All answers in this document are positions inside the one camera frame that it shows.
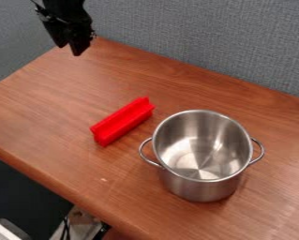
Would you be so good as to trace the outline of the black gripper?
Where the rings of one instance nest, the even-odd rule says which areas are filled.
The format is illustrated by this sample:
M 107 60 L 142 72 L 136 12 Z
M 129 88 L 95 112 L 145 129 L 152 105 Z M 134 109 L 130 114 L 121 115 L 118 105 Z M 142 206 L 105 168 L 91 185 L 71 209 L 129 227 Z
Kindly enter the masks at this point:
M 79 56 L 93 40 L 93 19 L 85 9 L 86 0 L 31 0 L 50 37 L 59 48 L 69 42 Z

